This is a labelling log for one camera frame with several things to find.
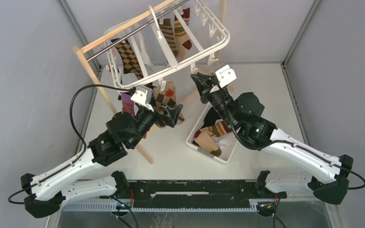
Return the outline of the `beige orange argyle sock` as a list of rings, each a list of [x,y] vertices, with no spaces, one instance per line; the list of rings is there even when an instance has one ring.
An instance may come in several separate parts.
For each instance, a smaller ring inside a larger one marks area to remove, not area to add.
[[[176,125],[181,125],[185,121],[185,118],[182,114],[183,105],[177,103],[176,86],[175,86],[174,82],[166,83],[163,91],[161,91],[160,86],[154,87],[153,88],[153,97],[155,99],[157,111],[161,115],[161,118],[164,121],[166,121],[165,115],[167,114],[167,112],[165,112],[162,109],[162,105],[166,105],[172,109],[177,108],[179,113],[178,113],[178,118],[176,119],[177,120]]]

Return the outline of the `white plastic clip hanger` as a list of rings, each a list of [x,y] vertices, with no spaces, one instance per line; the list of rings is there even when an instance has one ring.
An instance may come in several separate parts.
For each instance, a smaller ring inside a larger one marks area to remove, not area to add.
[[[215,64],[216,54],[231,39],[229,31],[201,0],[174,0],[150,9],[142,19],[131,19],[107,32],[106,53],[113,85],[120,88],[158,83],[196,63]]]

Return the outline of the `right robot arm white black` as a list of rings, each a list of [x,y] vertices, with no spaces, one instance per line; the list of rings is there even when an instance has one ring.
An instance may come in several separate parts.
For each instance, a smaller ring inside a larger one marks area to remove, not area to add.
[[[273,177],[262,171],[256,193],[263,198],[272,193],[306,191],[329,204],[339,205],[351,190],[348,176],[354,159],[349,155],[334,156],[306,145],[285,133],[261,115],[264,105],[252,92],[233,99],[216,76],[192,74],[200,100],[210,104],[222,120],[222,129],[234,136],[245,148],[267,152],[284,158],[303,169],[301,174],[282,174]]]

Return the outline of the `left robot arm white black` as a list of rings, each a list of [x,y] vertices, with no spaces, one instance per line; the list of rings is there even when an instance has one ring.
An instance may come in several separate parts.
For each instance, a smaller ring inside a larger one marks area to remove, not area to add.
[[[21,176],[25,210],[35,218],[56,213],[66,204],[93,197],[124,198],[130,185],[122,171],[96,179],[80,181],[91,171],[105,168],[127,155],[155,124],[174,128],[183,105],[161,105],[161,111],[140,107],[136,116],[118,112],[106,123],[107,130],[71,159],[41,175]]]

